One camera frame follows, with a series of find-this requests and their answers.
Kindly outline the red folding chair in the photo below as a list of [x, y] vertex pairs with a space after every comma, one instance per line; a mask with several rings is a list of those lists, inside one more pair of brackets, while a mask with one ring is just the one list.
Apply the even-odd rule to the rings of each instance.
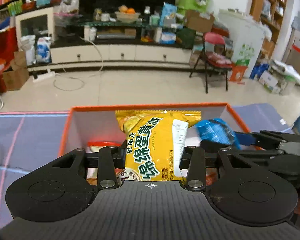
[[[214, 32], [206, 32], [203, 33], [202, 36], [203, 48], [199, 53], [197, 61], [194, 64], [193, 69], [189, 74], [189, 78], [192, 77], [195, 72], [198, 63], [200, 60], [204, 63], [204, 74], [205, 74], [205, 92], [206, 94], [209, 92], [208, 89], [208, 74], [212, 72], [218, 72], [224, 75], [225, 77], [225, 91], [228, 91], [228, 72], [233, 69], [233, 62], [226, 57], [226, 47], [225, 47], [225, 39], [222, 35], [214, 33]], [[214, 46], [221, 47], [222, 53], [217, 53], [215, 51], [208, 51], [206, 49], [206, 43], [209, 43]]]

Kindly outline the blue white tissue pack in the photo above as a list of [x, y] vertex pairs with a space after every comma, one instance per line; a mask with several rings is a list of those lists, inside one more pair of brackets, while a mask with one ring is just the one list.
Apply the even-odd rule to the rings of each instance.
[[176, 23], [176, 13], [177, 6], [172, 5], [170, 3], [164, 3], [164, 6], [162, 7], [161, 11], [159, 25], [161, 27], [170, 28], [173, 24]]

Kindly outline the blue oreo packet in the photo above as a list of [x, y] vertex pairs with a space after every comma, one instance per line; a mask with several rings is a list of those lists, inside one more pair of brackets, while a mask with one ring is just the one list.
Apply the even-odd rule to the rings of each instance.
[[220, 148], [229, 146], [241, 149], [233, 129], [220, 118], [201, 120], [189, 128], [185, 146], [201, 147], [207, 153], [217, 153]]

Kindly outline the white tv stand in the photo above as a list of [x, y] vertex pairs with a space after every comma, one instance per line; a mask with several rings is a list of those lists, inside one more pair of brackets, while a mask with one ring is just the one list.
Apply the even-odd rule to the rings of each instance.
[[189, 49], [146, 45], [98, 44], [52, 48], [53, 63], [77, 63], [93, 61], [153, 61], [188, 63]]

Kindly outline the red snack bag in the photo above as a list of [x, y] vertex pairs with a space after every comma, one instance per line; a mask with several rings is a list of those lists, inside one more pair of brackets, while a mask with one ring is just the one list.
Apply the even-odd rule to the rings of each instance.
[[97, 142], [92, 145], [97, 151], [85, 155], [88, 168], [97, 169], [97, 187], [99, 190], [119, 187], [117, 175], [125, 169], [126, 141], [122, 144], [114, 142]]

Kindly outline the wooden shelf unit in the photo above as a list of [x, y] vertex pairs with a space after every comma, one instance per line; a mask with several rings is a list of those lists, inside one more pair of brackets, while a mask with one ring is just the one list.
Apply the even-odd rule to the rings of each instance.
[[250, 15], [265, 24], [272, 32], [271, 41], [277, 44], [287, 0], [252, 0]]

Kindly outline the yellow custard pie packet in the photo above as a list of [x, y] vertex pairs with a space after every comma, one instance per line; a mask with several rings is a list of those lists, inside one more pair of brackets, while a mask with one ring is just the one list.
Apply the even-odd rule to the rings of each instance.
[[115, 115], [126, 135], [121, 182], [183, 180], [179, 165], [187, 130], [202, 119], [200, 111], [121, 110]]

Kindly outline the white power strip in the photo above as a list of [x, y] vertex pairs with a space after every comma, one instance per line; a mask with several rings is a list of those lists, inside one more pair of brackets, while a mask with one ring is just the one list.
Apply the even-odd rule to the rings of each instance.
[[45, 80], [48, 80], [48, 79], [54, 79], [56, 76], [56, 73], [54, 71], [52, 72], [47, 72], [45, 74], [40, 74], [40, 75], [37, 75], [35, 73], [33, 73], [33, 83], [39, 83], [39, 82], [42, 82], [42, 81], [45, 81]]

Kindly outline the fruit bowl with oranges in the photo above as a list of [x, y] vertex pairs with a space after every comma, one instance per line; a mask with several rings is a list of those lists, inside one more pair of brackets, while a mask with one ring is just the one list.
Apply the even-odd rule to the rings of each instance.
[[140, 13], [136, 12], [133, 8], [128, 8], [125, 5], [121, 5], [115, 14], [116, 18], [123, 23], [134, 23], [140, 17]]

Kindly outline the orange storage box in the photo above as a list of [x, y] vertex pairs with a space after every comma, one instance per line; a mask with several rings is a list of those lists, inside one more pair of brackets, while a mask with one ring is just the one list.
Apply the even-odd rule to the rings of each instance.
[[127, 143], [124, 164], [134, 180], [180, 179], [179, 163], [187, 129], [220, 118], [233, 131], [249, 129], [228, 103], [186, 103], [73, 107], [60, 155], [89, 142]]

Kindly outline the cardboard box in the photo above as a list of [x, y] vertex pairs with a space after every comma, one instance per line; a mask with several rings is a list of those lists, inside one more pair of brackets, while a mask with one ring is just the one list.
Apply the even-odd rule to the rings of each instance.
[[200, 33], [210, 32], [215, 21], [213, 14], [188, 10], [185, 14], [185, 27]]

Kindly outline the white cabinet with glass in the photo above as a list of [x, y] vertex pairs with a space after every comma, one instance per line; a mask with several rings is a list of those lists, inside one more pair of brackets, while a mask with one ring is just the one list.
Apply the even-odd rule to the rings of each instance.
[[21, 38], [23, 36], [49, 36], [54, 41], [55, 23], [53, 7], [35, 8], [28, 12], [22, 12], [15, 17], [15, 29], [19, 49], [21, 49]]

